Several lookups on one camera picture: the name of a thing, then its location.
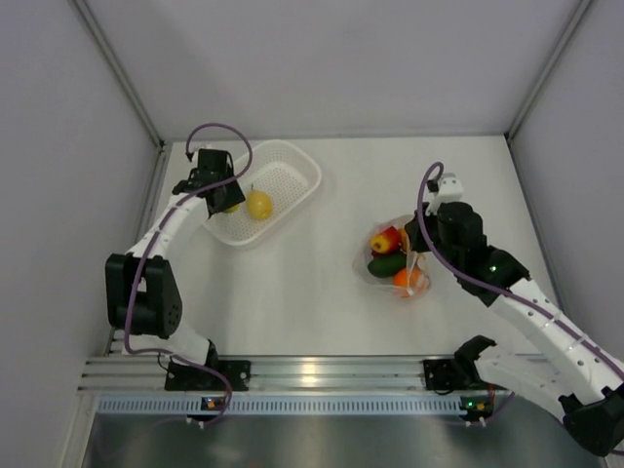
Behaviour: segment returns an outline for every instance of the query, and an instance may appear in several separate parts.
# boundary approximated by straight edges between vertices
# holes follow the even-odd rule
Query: metal surface
[[[85,468],[594,468],[544,411],[516,400],[486,429],[417,416],[236,416],[216,427],[173,420],[144,433],[162,416],[99,415]]]
[[[106,61],[106,64],[112,71],[115,79],[117,80],[124,94],[128,98],[131,107],[135,110],[138,120],[140,120],[142,126],[145,128],[145,131],[152,140],[152,143],[157,148],[162,147],[163,139],[160,138],[158,131],[154,126],[154,123],[149,117],[149,114],[145,110],[145,106],[138,96],[137,90],[130,81],[130,78],[124,70],[121,62],[117,59],[117,56],[115,55],[110,45],[110,42],[106,38],[101,27],[99,26],[98,20],[93,14],[88,2],[86,0],[69,0],[69,3],[73,5],[74,10],[78,15],[78,18],[84,23],[85,27],[92,35],[97,47],[99,48],[99,51]]]
[[[565,27],[562,35],[557,41],[553,52],[550,54],[541,73],[539,74],[533,85],[530,87],[530,91],[523,101],[523,104],[520,107],[518,114],[516,114],[516,117],[514,117],[514,120],[509,127],[509,131],[507,131],[506,134],[508,141],[513,141],[513,139],[520,131],[520,128],[525,121],[525,118],[528,116],[529,112],[532,110],[533,106],[539,99],[539,96],[544,89],[544,86],[553,75],[553,72],[555,71],[557,65],[559,64],[572,39],[574,38],[574,35],[578,31],[581,22],[587,17],[587,14],[589,13],[590,8],[594,3],[594,0],[580,0],[578,2],[574,13],[572,13],[569,21],[567,22],[567,26]]]
[[[246,395],[431,395],[422,361],[448,356],[222,356],[252,363]],[[528,356],[542,360],[541,356]],[[164,394],[166,372],[155,357],[108,356],[85,365],[80,395]],[[460,395],[483,392],[458,392]],[[220,392],[201,392],[220,395]]]
[[[218,409],[209,409],[210,397],[195,395],[146,397],[101,397],[99,414],[167,414],[217,415]],[[458,396],[279,396],[246,395],[236,393],[227,409],[228,415],[462,415]]]

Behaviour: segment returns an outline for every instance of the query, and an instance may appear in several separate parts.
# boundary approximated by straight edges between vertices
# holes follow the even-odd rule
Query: yellow lemon
[[[260,190],[252,190],[248,193],[245,204],[253,219],[267,219],[273,213],[271,197]]]

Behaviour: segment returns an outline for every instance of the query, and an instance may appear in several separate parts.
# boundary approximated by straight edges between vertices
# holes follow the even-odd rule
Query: cable
[[[434,390],[433,393],[436,395],[440,395],[441,397],[445,397],[446,395],[450,395],[454,392],[454,389],[450,388],[449,390],[445,390],[444,392],[439,392],[438,390]]]
[[[562,322],[561,320],[558,320],[558,319],[555,320],[555,316],[553,314],[551,314],[550,312],[548,312],[543,307],[541,307],[541,306],[531,302],[530,300],[528,300],[528,299],[526,299],[524,297],[521,297],[519,295],[513,294],[510,291],[503,290],[502,288],[498,288],[496,286],[490,285],[488,283],[485,283],[485,282],[483,282],[481,280],[478,280],[476,278],[473,278],[470,275],[467,275],[467,274],[463,273],[462,271],[460,271],[457,268],[455,268],[454,266],[452,266],[442,256],[442,254],[436,249],[436,246],[434,246],[433,241],[431,240],[431,237],[429,236],[429,232],[427,231],[427,226],[425,224],[425,215],[424,215],[424,210],[423,210],[423,200],[424,200],[425,189],[427,187],[427,180],[429,180],[429,176],[435,170],[438,170],[438,174],[436,175],[436,180],[438,180],[442,176],[442,173],[444,172],[444,169],[445,169],[445,166],[440,161],[438,161],[438,162],[434,163],[433,165],[431,165],[431,167],[425,172],[425,175],[423,176],[422,180],[420,181],[420,187],[418,188],[418,200],[417,200],[417,207],[416,207],[416,216],[418,217],[418,225],[420,227],[420,232],[422,232],[422,237],[424,238],[425,243],[427,244],[427,247],[429,248],[431,253],[434,255],[434,257],[437,258],[440,261],[440,263],[442,263],[442,265],[447,270],[449,270],[453,275],[455,275],[457,278],[460,278],[461,280],[466,281],[468,283],[471,283],[471,284],[473,284],[475,286],[478,286],[479,288],[482,288],[484,290],[488,290],[488,291],[491,291],[493,293],[496,293],[496,294],[499,294],[499,295],[502,295],[502,296],[514,299],[514,300],[520,302],[522,305],[525,305],[526,307],[530,307],[531,309],[533,309],[537,313],[539,313],[542,316],[544,316],[546,319],[553,320],[555,325],[557,325],[560,329],[562,329],[564,332],[566,332],[568,335],[570,335],[572,338],[574,338],[575,341],[579,341],[583,345],[583,347],[586,348],[595,357],[603,360],[603,362],[622,381],[624,381],[624,370],[619,368],[613,361],[611,361],[611,359],[607,355],[603,354],[603,352],[601,351],[601,349],[598,346],[594,346],[593,344],[591,344],[588,341],[586,341],[583,338],[583,336],[581,336],[576,331],[574,331],[568,324],[566,324],[565,322]]]
[[[158,361],[158,366],[160,366],[160,369],[162,369],[163,371],[169,373],[169,369],[163,366],[163,363],[160,361],[160,358],[162,357],[163,357],[163,353],[158,353],[158,356],[156,357],[156,361]]]
[[[489,395],[489,403],[494,406],[494,398],[496,396],[496,393],[494,391],[494,386],[491,383],[487,385],[487,394]]]
[[[240,138],[243,141],[243,143],[247,145],[247,148],[250,150],[250,160],[252,159],[252,148],[250,147],[249,142],[243,136],[243,134],[241,134],[234,127],[231,127],[226,124],[220,124],[218,122],[209,122],[207,124],[198,125],[193,130],[191,130],[191,133],[188,134],[188,138],[186,139],[186,144],[184,145],[184,153],[186,154],[187,158],[190,159],[193,156],[193,152],[190,150],[190,145],[191,145],[191,140],[193,139],[193,137],[195,137],[195,134],[197,134],[197,132],[199,132],[200,130],[209,129],[209,128],[225,129],[229,132],[232,132],[233,134],[236,134],[238,138]],[[247,169],[243,169],[240,173],[240,176],[244,174]]]
[[[214,377],[218,378],[221,382],[223,382],[223,384],[225,385],[225,399],[223,402],[223,406],[221,407],[221,409],[219,410],[218,414],[211,419],[210,421],[206,421],[204,424],[204,427],[216,424],[217,422],[219,422],[221,420],[221,418],[223,417],[223,415],[225,414],[226,410],[228,409],[229,405],[230,405],[230,401],[232,399],[232,385],[230,384],[229,380],[227,380],[227,378],[225,378],[220,372],[218,372],[217,370],[213,370],[210,369],[206,366],[201,366],[199,364],[195,364],[192,361],[187,360],[186,358],[183,358],[182,356],[178,356],[177,354],[173,353],[172,351],[169,351],[167,349],[164,348],[144,348],[144,349],[133,349],[133,347],[130,344],[130,331],[131,331],[131,325],[132,325],[132,321],[133,321],[133,313],[135,312],[135,303],[137,301],[137,292],[138,292],[138,285],[140,283],[140,278],[141,278],[141,273],[143,271],[143,268],[145,267],[145,262],[147,261],[149,254],[151,253],[152,249],[154,248],[154,245],[156,244],[156,241],[158,240],[160,233],[163,231],[164,227],[167,225],[167,222],[170,220],[170,218],[172,217],[172,215],[176,212],[176,210],[182,206],[184,203],[186,203],[188,200],[190,200],[193,197],[196,197],[197,195],[201,195],[205,192],[208,192],[210,190],[214,190],[215,188],[218,188],[220,186],[223,185],[227,185],[228,183],[233,182],[234,180],[240,178],[244,173],[247,172],[247,170],[250,168],[250,166],[252,165],[252,161],[254,160],[254,153],[252,151],[252,146],[250,145],[249,141],[245,138],[245,136],[239,132],[238,130],[236,130],[234,127],[230,127],[229,125],[225,125],[225,124],[219,124],[219,123],[208,123],[208,124],[203,124],[200,125],[199,127],[195,128],[191,134],[189,135],[188,139],[186,140],[186,153],[188,155],[188,147],[190,145],[190,141],[193,138],[193,136],[199,132],[202,129],[207,129],[207,128],[211,128],[211,127],[219,127],[225,130],[229,130],[230,132],[236,134],[241,141],[245,144],[245,146],[247,146],[247,150],[249,152],[249,159],[247,161],[247,164],[245,165],[245,167],[236,175],[233,175],[232,177],[229,177],[225,180],[220,180],[219,182],[215,182],[212,183],[210,185],[207,185],[206,187],[202,187],[198,190],[195,190],[187,195],[185,195],[184,197],[182,197],[181,199],[179,199],[175,205],[173,207],[171,207],[169,209],[169,211],[163,216],[163,219],[160,221],[160,223],[158,224],[158,229],[154,232],[154,234],[152,235],[152,238],[149,240],[149,243],[147,244],[147,247],[145,248],[145,252],[143,252],[143,255],[141,256],[140,260],[138,261],[138,267],[136,268],[136,273],[135,273],[135,277],[133,279],[133,285],[132,285],[132,289],[130,292],[130,300],[128,301],[128,312],[126,315],[126,322],[124,324],[124,347],[126,348],[126,351],[128,351],[129,354],[132,355],[137,355],[137,354],[144,354],[144,353],[158,353],[158,354],[162,354],[165,356],[169,356],[170,359],[171,358],[175,358],[177,361],[186,364],[187,366],[191,367],[191,368],[195,368],[195,369],[199,369],[200,371],[204,371],[209,373],[210,375],[213,375]],[[139,434],[136,438],[132,439],[128,444],[124,445],[121,448],[118,448],[117,450],[115,450],[112,454],[108,454],[105,456],[102,456],[102,454],[100,453],[100,456],[102,456],[102,458],[104,459],[111,459],[111,458],[115,458],[116,456],[118,456],[121,452],[123,452],[125,449],[127,449],[131,444],[133,444],[136,440],[146,436],[152,429],[160,426],[161,424],[164,424],[166,422],[170,422],[170,421],[174,421],[174,420],[180,420],[179,417],[176,418],[166,418],[166,419],[162,419],[160,421],[155,422],[154,424],[152,424],[151,426],[149,426],[148,428],[144,429],[141,434]]]

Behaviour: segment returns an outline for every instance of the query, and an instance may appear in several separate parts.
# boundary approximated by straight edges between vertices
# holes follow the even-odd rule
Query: lemon
[[[241,206],[240,203],[237,203],[233,207],[228,208],[227,210],[223,210],[224,213],[234,213]]]
[[[273,213],[271,197],[260,190],[254,190],[247,195],[245,202],[247,211],[253,219],[267,219]]]

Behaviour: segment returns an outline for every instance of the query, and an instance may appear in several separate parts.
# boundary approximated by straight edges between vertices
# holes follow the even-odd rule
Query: orange
[[[394,275],[392,283],[397,288],[404,288],[404,291],[399,292],[400,297],[410,297],[410,293],[407,288],[411,288],[414,295],[418,295],[427,289],[428,280],[424,273],[414,266],[411,270],[411,274],[408,278],[408,270],[404,268],[399,273]]]

